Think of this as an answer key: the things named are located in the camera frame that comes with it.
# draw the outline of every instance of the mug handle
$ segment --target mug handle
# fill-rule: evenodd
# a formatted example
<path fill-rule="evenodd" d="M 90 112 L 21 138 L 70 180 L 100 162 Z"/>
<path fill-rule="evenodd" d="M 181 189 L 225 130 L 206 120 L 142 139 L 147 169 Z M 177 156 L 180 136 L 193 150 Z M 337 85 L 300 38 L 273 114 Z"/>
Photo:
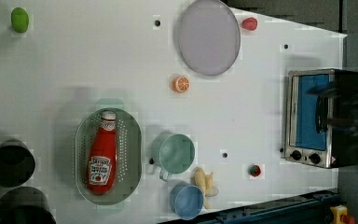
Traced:
<path fill-rule="evenodd" d="M 165 171 L 164 169 L 161 169 L 161 171 L 159 172 L 159 178 L 165 182 L 168 182 L 169 180 L 171 180 L 172 174 Z"/>

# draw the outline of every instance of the orange slice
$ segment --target orange slice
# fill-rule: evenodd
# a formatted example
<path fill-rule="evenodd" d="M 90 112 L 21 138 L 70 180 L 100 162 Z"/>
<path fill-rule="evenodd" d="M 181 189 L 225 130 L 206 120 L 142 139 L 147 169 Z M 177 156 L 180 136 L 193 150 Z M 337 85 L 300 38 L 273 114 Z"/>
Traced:
<path fill-rule="evenodd" d="M 190 82 L 187 77 L 180 76 L 173 81 L 173 89 L 177 92 L 185 92 L 190 87 Z"/>

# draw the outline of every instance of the green tray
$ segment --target green tray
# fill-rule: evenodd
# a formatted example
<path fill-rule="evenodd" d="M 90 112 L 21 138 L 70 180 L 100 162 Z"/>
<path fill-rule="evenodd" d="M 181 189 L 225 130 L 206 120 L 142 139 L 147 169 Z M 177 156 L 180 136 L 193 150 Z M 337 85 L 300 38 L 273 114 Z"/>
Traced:
<path fill-rule="evenodd" d="M 116 113 L 117 169 L 114 186 L 103 195 L 94 195 L 87 188 L 87 169 L 90 149 L 106 110 Z M 76 184 L 85 199 L 98 205 L 123 202 L 138 186 L 142 174 L 141 129 L 136 120 L 124 110 L 100 109 L 80 123 L 75 137 Z"/>

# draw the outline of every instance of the green fruit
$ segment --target green fruit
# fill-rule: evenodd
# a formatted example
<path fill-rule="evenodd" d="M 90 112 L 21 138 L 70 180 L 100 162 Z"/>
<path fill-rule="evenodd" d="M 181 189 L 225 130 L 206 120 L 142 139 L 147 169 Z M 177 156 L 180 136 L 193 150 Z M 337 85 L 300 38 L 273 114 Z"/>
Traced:
<path fill-rule="evenodd" d="M 28 30 L 30 19 L 28 13 L 21 7 L 16 7 L 11 12 L 11 27 L 17 33 L 25 33 Z"/>

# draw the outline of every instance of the mug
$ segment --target mug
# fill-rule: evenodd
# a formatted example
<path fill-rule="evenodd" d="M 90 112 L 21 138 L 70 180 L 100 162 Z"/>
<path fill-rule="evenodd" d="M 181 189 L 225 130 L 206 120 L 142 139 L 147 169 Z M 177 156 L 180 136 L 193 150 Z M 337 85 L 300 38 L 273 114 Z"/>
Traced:
<path fill-rule="evenodd" d="M 203 195 L 200 188 L 181 181 L 171 191 L 171 209 L 184 220 L 196 217 L 203 206 Z"/>
<path fill-rule="evenodd" d="M 0 186 L 17 187 L 34 173 L 34 156 L 20 141 L 6 141 L 0 146 Z"/>
<path fill-rule="evenodd" d="M 55 224 L 48 199 L 39 189 L 20 187 L 0 199 L 0 224 Z"/>
<path fill-rule="evenodd" d="M 153 142 L 152 155 L 155 163 L 162 168 L 159 178 L 168 181 L 172 174 L 181 174 L 190 167 L 194 160 L 195 148 L 187 136 L 165 133 Z"/>

